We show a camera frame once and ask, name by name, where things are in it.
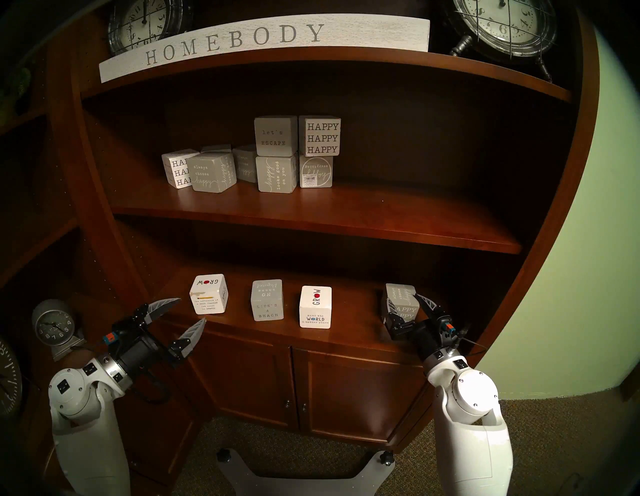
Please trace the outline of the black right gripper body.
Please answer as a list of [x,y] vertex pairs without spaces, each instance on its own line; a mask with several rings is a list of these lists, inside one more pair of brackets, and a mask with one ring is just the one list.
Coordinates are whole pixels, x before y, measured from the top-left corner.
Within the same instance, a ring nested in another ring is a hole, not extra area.
[[394,341],[407,341],[415,348],[420,360],[425,360],[433,353],[446,348],[453,342],[456,335],[452,317],[450,321],[432,321],[426,319],[420,322],[404,322],[400,317],[400,325],[397,328]]

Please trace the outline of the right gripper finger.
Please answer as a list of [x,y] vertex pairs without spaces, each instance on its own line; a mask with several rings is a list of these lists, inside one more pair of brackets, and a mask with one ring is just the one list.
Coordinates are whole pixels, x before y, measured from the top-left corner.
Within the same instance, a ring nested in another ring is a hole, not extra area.
[[390,299],[381,300],[381,319],[389,335],[396,336],[400,325],[400,316]]
[[416,293],[415,299],[418,301],[421,309],[424,311],[427,318],[432,321],[450,321],[451,315],[445,311],[442,306],[435,303],[433,300]]

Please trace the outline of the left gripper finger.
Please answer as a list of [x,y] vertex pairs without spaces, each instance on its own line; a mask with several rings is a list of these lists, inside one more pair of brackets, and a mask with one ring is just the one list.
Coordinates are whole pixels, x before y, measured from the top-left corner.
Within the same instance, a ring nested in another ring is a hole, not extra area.
[[167,298],[153,303],[144,303],[134,311],[131,317],[133,325],[150,325],[179,302],[181,302],[181,298]]
[[177,360],[186,359],[200,340],[207,319],[203,318],[190,326],[178,339],[169,344],[169,353]]

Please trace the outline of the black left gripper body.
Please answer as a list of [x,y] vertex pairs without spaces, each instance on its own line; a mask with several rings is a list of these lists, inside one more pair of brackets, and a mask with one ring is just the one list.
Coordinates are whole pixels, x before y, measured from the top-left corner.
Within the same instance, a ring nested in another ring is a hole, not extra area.
[[158,362],[176,364],[168,349],[147,330],[114,325],[114,361],[127,375],[141,375]]

